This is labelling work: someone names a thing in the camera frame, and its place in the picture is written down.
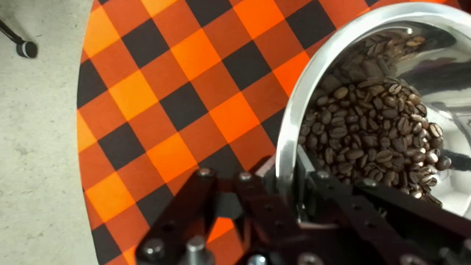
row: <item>roasted coffee bean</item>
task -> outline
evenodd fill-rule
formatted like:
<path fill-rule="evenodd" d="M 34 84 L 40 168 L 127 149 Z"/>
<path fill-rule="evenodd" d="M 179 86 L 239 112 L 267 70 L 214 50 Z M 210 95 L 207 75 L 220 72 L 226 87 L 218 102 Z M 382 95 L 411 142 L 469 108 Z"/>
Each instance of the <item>roasted coffee bean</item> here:
<path fill-rule="evenodd" d="M 342 118 L 345 118 L 348 114 L 349 114 L 348 111 L 339 109 L 339 111 L 335 114 L 335 117 L 342 117 Z"/>
<path fill-rule="evenodd" d="M 367 117 L 363 117 L 363 118 L 360 120 L 360 127 L 361 127 L 364 131 L 369 130 L 369 118 L 367 118 Z"/>
<path fill-rule="evenodd" d="M 394 139 L 392 142 L 394 142 L 394 148 L 398 152 L 405 152 L 407 151 L 405 139 Z"/>
<path fill-rule="evenodd" d="M 349 152 L 346 153 L 346 156 L 348 156 L 349 161 L 357 161 L 357 159 L 363 158 L 364 155 L 366 155 L 366 152 L 361 151 L 361 149 L 349 151 Z"/>
<path fill-rule="evenodd" d="M 430 140 L 430 148 L 432 149 L 442 149 L 444 148 L 444 137 L 432 139 Z"/>
<path fill-rule="evenodd" d="M 323 134 L 324 133 L 324 125 L 323 124 L 320 124 L 320 123 L 314 123 L 313 124 L 313 127 L 311 127 L 311 131 L 314 133 L 314 134 Z"/>
<path fill-rule="evenodd" d="M 349 134 L 349 131 L 346 127 L 336 127 L 336 128 L 330 130 L 330 137 L 333 137 L 333 139 L 342 139 L 348 134 Z"/>
<path fill-rule="evenodd" d="M 398 117 L 398 111 L 397 109 L 385 109 L 382 114 L 388 120 L 395 120 Z"/>
<path fill-rule="evenodd" d="M 320 98 L 320 99 L 319 99 L 319 106 L 326 106 L 327 102 L 329 102 L 329 98 Z"/>
<path fill-rule="evenodd" d="M 335 162 L 335 151 L 332 148 L 327 148 L 324 152 L 326 164 L 332 165 Z"/>
<path fill-rule="evenodd" d="M 358 123 L 358 117 L 357 117 L 357 115 L 349 115 L 349 117 L 346 118 L 346 123 L 348 123 L 348 124 L 357 124 L 357 123 Z"/>
<path fill-rule="evenodd" d="M 342 99 L 345 99 L 348 95 L 349 95 L 349 89 L 341 87 L 339 90 L 336 90 L 335 98 L 336 98 L 338 100 L 342 100 Z"/>
<path fill-rule="evenodd" d="M 326 133 L 326 131 L 321 134 L 321 140 L 320 140 L 320 142 L 321 142 L 321 145 L 324 145 L 324 146 L 327 145 L 327 142 L 329 142 L 329 136 L 327 136 L 327 133 Z"/>
<path fill-rule="evenodd" d="M 332 120 L 330 124 L 332 124 L 333 127 L 342 127 L 342 125 L 345 125 L 345 118 L 336 117 L 336 118 Z"/>
<path fill-rule="evenodd" d="M 438 168 L 439 171 L 445 171 L 445 170 L 448 170 L 448 168 L 451 168 L 451 167 L 452 167 L 452 159 L 448 158 L 448 156 L 441 156 L 441 158 L 439 158 L 439 162 L 436 164 L 436 168 Z"/>
<path fill-rule="evenodd" d="M 319 148 L 319 143 L 320 143 L 319 139 L 311 134 L 311 136 L 308 137 L 307 146 L 308 146 L 308 149 L 316 151 L 316 149 Z"/>
<path fill-rule="evenodd" d="M 377 111 L 382 111 L 382 109 L 383 109 L 383 100 L 382 100 L 380 98 L 376 98 L 376 99 L 373 100 L 373 105 L 374 105 L 374 108 L 376 108 Z"/>
<path fill-rule="evenodd" d="M 429 131 L 433 137 L 444 137 L 444 131 L 436 123 L 430 123 Z"/>
<path fill-rule="evenodd" d="M 333 115 L 330 114 L 330 112 L 323 112 L 323 115 L 321 115 L 321 121 L 323 121 L 323 124 L 330 124 L 330 121 L 333 120 Z"/>

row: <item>plaid tablecloth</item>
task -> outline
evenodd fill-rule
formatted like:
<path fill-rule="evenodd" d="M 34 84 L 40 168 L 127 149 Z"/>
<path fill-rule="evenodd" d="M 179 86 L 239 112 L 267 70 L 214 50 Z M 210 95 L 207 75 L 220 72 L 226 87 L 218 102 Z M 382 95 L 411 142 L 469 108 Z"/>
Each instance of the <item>plaid tablecloth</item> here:
<path fill-rule="evenodd" d="M 99 262 L 135 264 L 137 243 L 196 168 L 230 178 L 274 155 L 310 58 L 339 27 L 399 2 L 96 0 L 77 124 Z M 218 220 L 208 240 L 218 264 L 242 254 L 232 229 Z"/>

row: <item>stainless steel bowl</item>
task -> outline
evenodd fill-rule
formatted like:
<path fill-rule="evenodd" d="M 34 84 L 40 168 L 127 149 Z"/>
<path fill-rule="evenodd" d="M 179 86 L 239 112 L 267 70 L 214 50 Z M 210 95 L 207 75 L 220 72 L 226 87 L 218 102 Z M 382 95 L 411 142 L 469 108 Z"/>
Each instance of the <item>stainless steel bowl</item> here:
<path fill-rule="evenodd" d="M 414 86 L 442 125 L 454 170 L 441 176 L 433 195 L 444 208 L 471 218 L 471 17 L 433 3 L 402 3 L 373 11 L 339 30 L 311 59 L 288 103 L 277 145 L 279 187 L 293 183 L 301 125 L 320 83 L 355 46 L 389 31 L 423 36 L 426 49 L 395 62 L 391 74 Z"/>

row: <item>screw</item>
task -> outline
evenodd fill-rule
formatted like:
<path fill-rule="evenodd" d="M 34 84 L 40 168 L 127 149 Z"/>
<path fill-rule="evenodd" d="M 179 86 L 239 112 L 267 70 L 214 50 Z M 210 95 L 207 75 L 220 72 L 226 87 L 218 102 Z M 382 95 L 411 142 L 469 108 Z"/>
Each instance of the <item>screw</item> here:
<path fill-rule="evenodd" d="M 311 252 L 298 257 L 298 265 L 324 265 L 323 259 Z"/>
<path fill-rule="evenodd" d="M 416 257 L 416 255 L 402 255 L 399 259 L 401 265 L 427 265 L 427 262 L 424 262 L 424 259 Z"/>
<path fill-rule="evenodd" d="M 201 168 L 201 170 L 198 171 L 198 176 L 199 176 L 199 177 L 210 177 L 210 176 L 211 176 L 211 170 L 210 170 L 210 168 Z"/>
<path fill-rule="evenodd" d="M 152 239 L 148 240 L 143 246 L 143 254 L 154 259 L 157 257 L 162 257 L 164 255 L 164 242 L 161 239 Z"/>
<path fill-rule="evenodd" d="M 252 180 L 252 174 L 251 173 L 242 173 L 242 174 L 239 174 L 239 178 L 242 181 L 251 181 Z"/>
<path fill-rule="evenodd" d="M 326 180 L 326 178 L 329 178 L 329 173 L 326 173 L 326 171 L 319 171 L 319 177 L 323 178 L 323 180 Z"/>
<path fill-rule="evenodd" d="M 205 239 L 202 236 L 195 236 L 188 242 L 189 252 L 202 252 L 205 251 Z"/>
<path fill-rule="evenodd" d="M 364 184 L 367 187 L 377 187 L 377 181 L 372 180 L 372 178 L 364 178 Z"/>
<path fill-rule="evenodd" d="M 248 265 L 267 265 L 268 261 L 264 255 L 252 255 L 248 261 Z"/>

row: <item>coffee bean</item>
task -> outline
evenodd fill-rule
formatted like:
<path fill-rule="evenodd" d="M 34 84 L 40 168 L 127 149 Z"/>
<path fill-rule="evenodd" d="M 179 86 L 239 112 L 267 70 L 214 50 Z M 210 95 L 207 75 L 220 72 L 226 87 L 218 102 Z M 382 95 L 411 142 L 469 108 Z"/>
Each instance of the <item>coffee bean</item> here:
<path fill-rule="evenodd" d="M 349 134 L 349 131 L 346 127 L 336 127 L 336 128 L 330 130 L 330 137 L 333 137 L 333 139 L 342 139 L 348 134 Z"/>
<path fill-rule="evenodd" d="M 319 136 L 320 136 L 320 134 L 324 133 L 324 125 L 320 124 L 320 123 L 316 123 L 316 124 L 313 124 L 311 131 L 313 131 L 314 134 L 319 134 Z"/>
<path fill-rule="evenodd" d="M 320 98 L 320 99 L 319 99 L 319 106 L 326 106 L 327 102 L 329 102 L 329 98 Z"/>
<path fill-rule="evenodd" d="M 357 159 L 363 158 L 364 155 L 366 155 L 366 152 L 361 151 L 361 149 L 349 151 L 349 152 L 346 153 L 346 156 L 348 156 L 349 161 L 357 161 Z"/>
<path fill-rule="evenodd" d="M 323 124 L 330 124 L 332 118 L 333 118 L 333 115 L 330 112 L 323 112 L 323 115 L 321 115 Z"/>
<path fill-rule="evenodd" d="M 377 108 L 377 111 L 382 111 L 382 109 L 383 109 L 383 100 L 382 100 L 380 98 L 376 98 L 376 99 L 373 100 L 373 105 L 374 105 L 374 108 Z"/>
<path fill-rule="evenodd" d="M 430 140 L 430 148 L 432 149 L 442 149 L 444 148 L 444 137 L 432 139 Z"/>
<path fill-rule="evenodd" d="M 335 151 L 332 148 L 327 148 L 324 152 L 326 164 L 332 165 L 335 162 Z"/>
<path fill-rule="evenodd" d="M 397 109 L 385 109 L 382 114 L 388 120 L 395 120 L 398 117 L 398 111 Z"/>
<path fill-rule="evenodd" d="M 430 134 L 435 136 L 435 137 L 444 137 L 444 131 L 442 131 L 442 128 L 441 128 L 436 123 L 430 123 L 429 131 L 430 131 Z"/>
<path fill-rule="evenodd" d="M 332 124 L 333 127 L 342 127 L 342 125 L 345 125 L 345 118 L 336 117 L 336 118 L 332 120 L 330 124 Z"/>
<path fill-rule="evenodd" d="M 399 95 L 401 90 L 402 90 L 401 84 L 394 84 L 388 92 L 391 95 Z"/>
<path fill-rule="evenodd" d="M 452 167 L 452 159 L 448 158 L 448 156 L 441 156 L 441 158 L 439 158 L 439 162 L 436 164 L 436 168 L 438 168 L 439 171 L 445 171 L 445 170 L 448 170 L 448 168 L 451 168 L 451 167 Z"/>
<path fill-rule="evenodd" d="M 383 86 L 373 86 L 373 87 L 370 87 L 370 93 L 372 93 L 372 96 L 379 96 L 379 95 L 382 95 L 382 93 L 385 93 L 385 87 Z"/>
<path fill-rule="evenodd" d="M 335 114 L 335 117 L 342 117 L 345 118 L 349 112 L 346 109 L 341 109 Z"/>
<path fill-rule="evenodd" d="M 335 98 L 336 98 L 338 100 L 342 100 L 342 99 L 346 98 L 348 95 L 349 95 L 349 89 L 341 87 L 341 89 L 336 90 Z"/>

